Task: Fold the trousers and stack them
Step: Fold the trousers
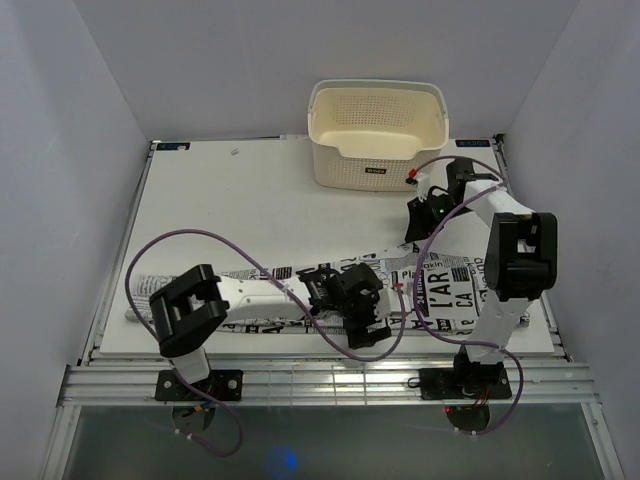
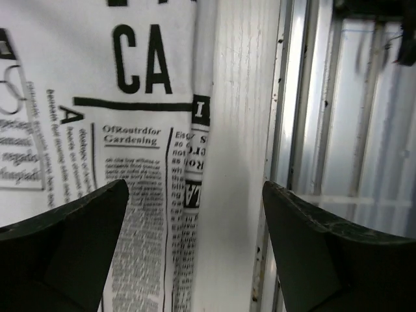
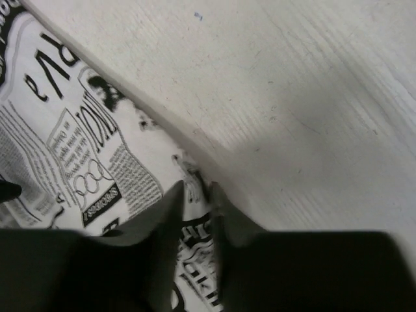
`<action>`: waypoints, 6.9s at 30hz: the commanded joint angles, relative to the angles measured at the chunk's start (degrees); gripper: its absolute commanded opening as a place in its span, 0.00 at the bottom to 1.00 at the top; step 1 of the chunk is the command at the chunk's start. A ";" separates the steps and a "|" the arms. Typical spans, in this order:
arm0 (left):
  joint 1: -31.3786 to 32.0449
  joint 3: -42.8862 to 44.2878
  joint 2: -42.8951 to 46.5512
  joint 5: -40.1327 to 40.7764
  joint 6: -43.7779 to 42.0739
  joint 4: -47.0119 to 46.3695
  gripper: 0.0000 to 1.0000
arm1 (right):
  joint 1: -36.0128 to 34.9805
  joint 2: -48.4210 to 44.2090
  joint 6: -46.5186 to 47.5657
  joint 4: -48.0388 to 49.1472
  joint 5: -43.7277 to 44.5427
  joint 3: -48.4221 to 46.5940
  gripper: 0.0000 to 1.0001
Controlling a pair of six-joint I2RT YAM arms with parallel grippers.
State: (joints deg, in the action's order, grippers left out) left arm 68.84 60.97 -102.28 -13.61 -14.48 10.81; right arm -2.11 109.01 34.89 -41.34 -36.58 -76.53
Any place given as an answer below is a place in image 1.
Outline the newspaper print trousers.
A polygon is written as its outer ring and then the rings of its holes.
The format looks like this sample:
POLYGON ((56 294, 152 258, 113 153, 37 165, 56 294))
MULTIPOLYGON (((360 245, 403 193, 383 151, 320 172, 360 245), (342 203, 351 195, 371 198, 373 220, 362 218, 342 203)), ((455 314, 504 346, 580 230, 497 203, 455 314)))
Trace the newspaper print trousers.
MULTIPOLYGON (((317 265, 273 267, 270 268, 270 272, 276 279, 285 283, 294 275, 308 273, 318 268, 331 268, 343 272, 356 264, 366 263, 376 273, 384 288, 391 288, 396 283, 403 284, 402 292, 408 300, 405 334, 420 335, 418 332, 424 330, 415 313, 413 301, 413 283, 420 246, 419 243, 404 244, 378 253, 317 265)), ((426 324, 441 335, 469 335, 477 325, 490 291, 484 275, 484 259, 430 251, 423 261, 422 268, 423 279, 417 287, 417 302, 426 324)), ((222 272, 222 275, 236 280, 266 280, 266 277, 256 268, 222 272)), ((134 304, 151 326, 154 321, 149 306, 149 296, 175 278, 171 275, 136 274, 134 276, 132 288, 134 304)), ((531 302, 529 301, 524 310, 520 305, 516 307, 516 311, 521 312, 516 328, 529 326, 531 302)), ((327 334, 344 335, 346 333, 339 316, 323 314, 325 316, 320 317, 319 315, 316 315, 316 319, 327 334)), ((394 334, 399 330, 400 322, 401 318, 377 321, 379 324, 390 327, 394 334)), ((302 316, 295 316, 294 319, 232 319, 229 315, 220 329, 229 333, 243 334, 318 334, 311 321, 302 316)))

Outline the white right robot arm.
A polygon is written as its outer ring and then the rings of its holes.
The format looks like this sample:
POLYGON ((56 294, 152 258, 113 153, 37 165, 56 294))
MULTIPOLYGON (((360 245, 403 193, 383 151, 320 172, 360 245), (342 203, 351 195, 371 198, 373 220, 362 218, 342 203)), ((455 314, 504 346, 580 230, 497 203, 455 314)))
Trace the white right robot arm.
POLYGON ((405 239, 421 240, 428 253, 435 237, 453 218, 476 214, 490 229, 484 259, 485 301, 471 334, 458 346, 450 368, 424 368, 419 388, 425 400, 508 399, 512 395, 504 367, 507 344, 529 306, 551 289, 557 278, 558 223, 555 215, 535 212, 507 191, 493 167, 465 156, 445 156, 446 187, 431 183, 426 167, 406 179, 416 197, 408 204, 405 239))

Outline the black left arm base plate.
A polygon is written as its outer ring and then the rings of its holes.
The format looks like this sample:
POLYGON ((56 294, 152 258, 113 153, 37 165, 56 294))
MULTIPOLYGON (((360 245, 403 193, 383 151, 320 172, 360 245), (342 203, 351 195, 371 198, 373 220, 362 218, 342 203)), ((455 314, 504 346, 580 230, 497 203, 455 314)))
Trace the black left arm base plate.
MULTIPOLYGON (((223 402, 240 401, 243 375, 242 370, 211 370, 207 378, 194 383, 192 387, 223 402)), ((160 402, 206 401, 200 394, 187 388, 172 370, 159 373, 153 398, 160 402)))

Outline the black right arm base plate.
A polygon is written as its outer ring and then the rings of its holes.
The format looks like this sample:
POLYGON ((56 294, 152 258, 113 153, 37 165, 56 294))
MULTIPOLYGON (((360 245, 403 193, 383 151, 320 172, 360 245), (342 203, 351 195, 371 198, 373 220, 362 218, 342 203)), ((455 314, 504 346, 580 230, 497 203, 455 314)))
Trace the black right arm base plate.
POLYGON ((508 400, 512 391, 506 370, 488 375, 463 374, 453 368, 424 368, 419 373, 419 389, 423 400, 508 400))

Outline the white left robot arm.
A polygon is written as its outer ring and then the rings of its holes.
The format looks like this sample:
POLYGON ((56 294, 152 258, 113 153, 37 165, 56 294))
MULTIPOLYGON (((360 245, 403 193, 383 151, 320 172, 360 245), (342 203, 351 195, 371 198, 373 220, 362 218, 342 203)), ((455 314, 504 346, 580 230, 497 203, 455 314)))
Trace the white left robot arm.
POLYGON ((177 369, 178 388, 197 400, 212 387, 204 343, 223 322, 337 316, 355 350, 391 335, 387 326, 371 327, 398 315, 400 298, 365 263, 343 272, 301 271, 277 285, 218 276, 211 266, 197 265, 153 293, 149 305, 161 356, 177 369))

